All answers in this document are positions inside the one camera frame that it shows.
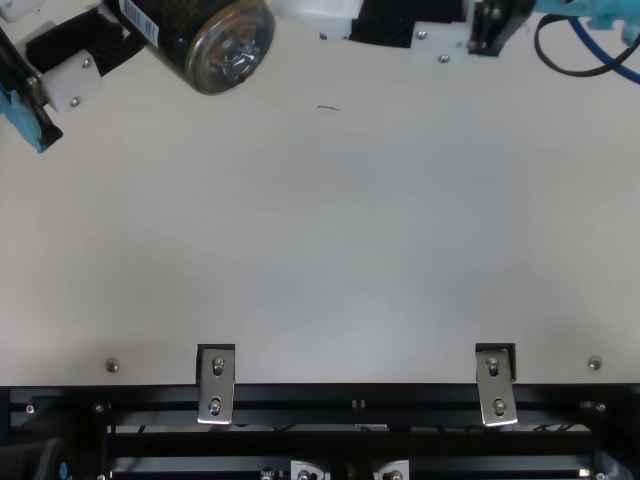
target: black aluminum frame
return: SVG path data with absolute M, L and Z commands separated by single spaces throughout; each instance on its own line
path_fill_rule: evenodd
M 0 444 L 56 436 L 48 426 L 56 416 L 58 429 L 77 425 L 64 427 L 75 435 L 67 443 L 86 457 L 74 480 L 258 479 L 267 468 L 286 475 L 292 458 L 326 465 L 337 480 L 369 480 L 373 463 L 397 459 L 410 460 L 414 480 L 578 478 L 580 470 L 613 480 L 603 451 L 637 476 L 640 386 L 515 384 L 514 396 L 522 425 L 589 431 L 485 429 L 476 385 L 426 384 L 236 385 L 236 425 L 384 424 L 389 431 L 120 433 L 114 427 L 197 425 L 197 385 L 19 387 L 0 389 Z

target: metal bracket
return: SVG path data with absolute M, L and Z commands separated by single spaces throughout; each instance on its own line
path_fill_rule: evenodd
M 236 383 L 236 352 L 205 348 L 200 359 L 198 423 L 230 425 Z
M 423 63 L 460 63 L 467 55 L 473 30 L 475 1 L 467 2 L 465 22 L 416 22 L 411 40 L 411 56 Z
M 374 470 L 373 480 L 410 480 L 409 460 L 398 460 Z
M 518 423 L 507 350 L 477 352 L 476 379 L 483 423 L 487 427 Z
M 291 460 L 291 480 L 331 480 L 331 473 L 313 463 Z

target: white table surface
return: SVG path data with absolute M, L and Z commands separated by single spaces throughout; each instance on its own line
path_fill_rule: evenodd
M 0 119 L 0 385 L 193 383 L 198 343 L 241 383 L 473 382 L 477 342 L 520 382 L 640 382 L 640 87 L 532 35 L 429 66 L 281 23 L 223 96 L 144 51 L 44 155 Z

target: black cable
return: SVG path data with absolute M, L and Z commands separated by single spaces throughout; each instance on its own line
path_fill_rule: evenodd
M 611 63 L 607 63 L 605 65 L 602 65 L 598 68 L 594 68 L 591 70 L 584 70 L 584 71 L 565 70 L 564 68 L 560 68 L 555 63 L 553 63 L 549 59 L 549 57 L 547 57 L 547 55 L 542 51 L 542 47 L 540 46 L 540 30 L 542 30 L 544 27 L 546 27 L 551 23 L 562 22 L 565 20 L 569 20 L 570 18 L 571 17 L 565 17 L 563 15 L 545 15 L 540 20 L 540 23 L 538 24 L 538 28 L 536 28 L 536 33 L 533 36 L 533 45 L 536 49 L 536 53 L 538 54 L 538 57 L 540 57 L 540 60 L 542 60 L 547 67 L 551 68 L 552 70 L 558 73 L 562 73 L 563 75 L 568 75 L 570 77 L 581 77 L 581 78 L 596 77 L 598 75 L 608 73 L 614 68 L 622 65 L 625 62 L 625 60 L 627 60 L 627 58 L 629 58 L 631 54 L 635 52 L 636 49 L 640 46 L 640 35 L 638 35 L 638 37 L 633 42 L 633 45 L 631 45 L 631 47 L 627 48 L 624 52 L 622 52 L 620 55 L 614 58 Z

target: blue cable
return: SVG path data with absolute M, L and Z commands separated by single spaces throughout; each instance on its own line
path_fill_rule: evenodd
M 582 40 L 582 43 L 584 43 L 584 46 L 587 47 L 589 51 L 593 53 L 596 58 L 598 58 L 598 60 L 600 60 L 605 65 L 608 65 L 613 61 L 613 58 L 611 58 L 607 52 L 602 50 L 602 48 L 600 48 L 600 45 L 598 45 L 595 40 L 591 38 L 591 35 L 587 33 L 577 17 L 570 18 L 569 23 L 571 24 L 571 28 L 573 28 L 573 31 L 576 32 L 576 35 L 578 35 L 580 40 Z M 633 70 L 630 70 L 622 65 L 614 67 L 613 70 L 619 75 L 622 75 L 627 80 L 631 80 L 632 82 L 640 85 L 640 74 L 634 72 Z

